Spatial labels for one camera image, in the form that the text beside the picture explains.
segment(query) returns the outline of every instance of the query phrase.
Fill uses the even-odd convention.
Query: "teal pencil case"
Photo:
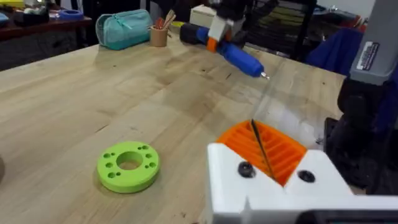
[[[116,14],[103,14],[95,24],[99,44],[121,50],[149,40],[153,24],[148,11],[138,9]]]

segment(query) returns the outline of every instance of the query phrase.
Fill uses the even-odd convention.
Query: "wooden workbench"
[[[0,72],[0,223],[203,224],[206,145],[223,131],[255,116],[318,147],[324,119],[340,115],[343,77],[247,50],[270,81],[176,36],[166,48],[96,45]],[[157,149],[160,174],[143,192],[112,193],[96,160],[134,140]]]

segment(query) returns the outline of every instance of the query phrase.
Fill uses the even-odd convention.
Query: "metal tip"
[[[269,76],[265,72],[261,72],[261,76],[269,80]]]

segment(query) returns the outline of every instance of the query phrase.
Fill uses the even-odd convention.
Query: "blue cloth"
[[[354,29],[340,29],[310,52],[305,63],[349,77],[362,36],[363,33]]]

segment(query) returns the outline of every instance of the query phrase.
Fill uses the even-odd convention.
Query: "gray machine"
[[[397,7],[396,0],[375,2],[351,76],[344,80],[338,97],[344,114],[339,121],[325,121],[326,153],[345,181],[366,189],[367,194],[398,194],[394,173],[385,170],[397,147]],[[381,190],[381,182],[390,189]]]

